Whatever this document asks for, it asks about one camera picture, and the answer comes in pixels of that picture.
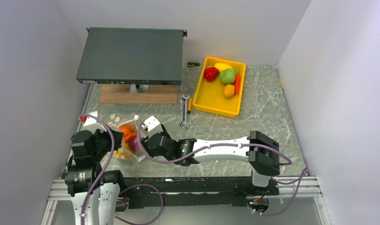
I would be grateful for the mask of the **yellow bell pepper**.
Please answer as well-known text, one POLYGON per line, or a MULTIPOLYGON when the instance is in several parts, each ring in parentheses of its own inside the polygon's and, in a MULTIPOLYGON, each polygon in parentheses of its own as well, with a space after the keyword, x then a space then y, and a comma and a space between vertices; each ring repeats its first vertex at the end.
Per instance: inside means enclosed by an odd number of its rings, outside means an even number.
POLYGON ((126 149, 117 150, 117 152, 114 153, 114 156, 115 158, 123 160, 130 160, 132 157, 131 152, 127 151, 126 149))

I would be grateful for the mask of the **purple onion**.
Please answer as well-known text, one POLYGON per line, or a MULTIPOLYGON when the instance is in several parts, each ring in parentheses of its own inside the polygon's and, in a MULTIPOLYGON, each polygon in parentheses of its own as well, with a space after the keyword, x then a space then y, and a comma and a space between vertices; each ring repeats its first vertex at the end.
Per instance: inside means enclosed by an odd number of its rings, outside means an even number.
POLYGON ((128 146, 129 146, 129 148, 133 154, 138 154, 139 152, 141 152, 141 148, 140 148, 140 144, 137 140, 137 136, 133 136, 130 139, 128 146))

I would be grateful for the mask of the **clear spotted zip top bag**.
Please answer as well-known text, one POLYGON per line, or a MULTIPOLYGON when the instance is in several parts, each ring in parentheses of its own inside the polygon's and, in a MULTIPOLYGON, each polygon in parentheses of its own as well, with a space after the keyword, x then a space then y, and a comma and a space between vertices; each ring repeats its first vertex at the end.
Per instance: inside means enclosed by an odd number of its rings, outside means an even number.
POLYGON ((112 113, 109 116, 107 125, 124 135, 121 147, 113 154, 115 158, 133 162, 140 162, 145 158, 137 141, 139 119, 139 115, 136 114, 124 117, 122 114, 112 113))

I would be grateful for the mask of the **orange pumpkin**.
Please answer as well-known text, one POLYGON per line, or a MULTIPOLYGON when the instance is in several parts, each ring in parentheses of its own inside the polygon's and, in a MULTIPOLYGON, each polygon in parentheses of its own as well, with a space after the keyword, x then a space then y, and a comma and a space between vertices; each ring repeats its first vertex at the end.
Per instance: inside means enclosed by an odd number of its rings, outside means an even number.
POLYGON ((122 125, 119 127, 120 131, 124 134, 124 142, 129 143, 133 136, 137 136, 136 128, 132 125, 122 125))

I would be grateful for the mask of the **yellow potato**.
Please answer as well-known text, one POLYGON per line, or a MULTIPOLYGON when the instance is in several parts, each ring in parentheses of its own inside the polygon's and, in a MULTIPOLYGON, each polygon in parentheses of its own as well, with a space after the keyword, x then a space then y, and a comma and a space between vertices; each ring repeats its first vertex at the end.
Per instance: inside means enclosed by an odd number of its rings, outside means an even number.
POLYGON ((224 90, 223 90, 223 97, 231 98, 234 96, 234 94, 235 94, 235 86, 232 84, 225 85, 224 90))

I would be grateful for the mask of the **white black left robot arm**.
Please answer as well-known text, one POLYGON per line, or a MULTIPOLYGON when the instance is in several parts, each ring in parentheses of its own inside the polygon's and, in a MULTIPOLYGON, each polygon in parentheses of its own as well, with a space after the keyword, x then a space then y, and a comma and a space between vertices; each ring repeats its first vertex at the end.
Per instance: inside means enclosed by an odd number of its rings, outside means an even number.
POLYGON ((117 131, 80 131, 71 137, 73 155, 65 176, 77 225, 112 225, 117 198, 126 184, 119 170, 102 171, 100 162, 118 150, 124 135, 117 131))

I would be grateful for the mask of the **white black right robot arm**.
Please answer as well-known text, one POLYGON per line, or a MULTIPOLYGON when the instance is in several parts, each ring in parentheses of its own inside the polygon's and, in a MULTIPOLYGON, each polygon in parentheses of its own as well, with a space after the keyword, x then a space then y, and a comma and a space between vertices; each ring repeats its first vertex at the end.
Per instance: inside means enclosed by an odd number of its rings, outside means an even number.
POLYGON ((141 146, 142 152, 150 158, 164 157, 165 164, 190 166, 215 160, 249 163, 253 169, 249 188, 256 195, 267 189, 270 177, 280 174, 279 144, 260 131, 231 140, 188 138, 176 141, 163 129, 142 139, 141 146))

